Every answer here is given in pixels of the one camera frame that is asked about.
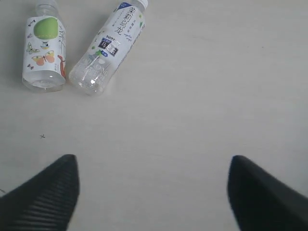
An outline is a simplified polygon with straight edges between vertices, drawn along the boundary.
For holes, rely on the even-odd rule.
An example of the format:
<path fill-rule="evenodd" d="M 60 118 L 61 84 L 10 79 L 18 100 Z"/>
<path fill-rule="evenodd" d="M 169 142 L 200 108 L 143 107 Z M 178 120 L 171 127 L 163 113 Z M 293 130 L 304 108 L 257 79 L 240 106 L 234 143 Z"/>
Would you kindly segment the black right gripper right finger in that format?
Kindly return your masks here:
<path fill-rule="evenodd" d="M 231 159 L 227 195 L 242 231 L 306 231 L 308 199 L 242 155 Z"/>

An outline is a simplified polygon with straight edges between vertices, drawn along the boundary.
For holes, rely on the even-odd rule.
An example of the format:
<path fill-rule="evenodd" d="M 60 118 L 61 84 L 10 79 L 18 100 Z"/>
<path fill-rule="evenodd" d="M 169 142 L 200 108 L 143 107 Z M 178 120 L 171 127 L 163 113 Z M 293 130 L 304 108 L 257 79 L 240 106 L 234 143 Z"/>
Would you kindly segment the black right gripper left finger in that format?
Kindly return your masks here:
<path fill-rule="evenodd" d="M 0 229 L 65 231 L 78 197 L 77 157 L 65 154 L 0 198 Z"/>

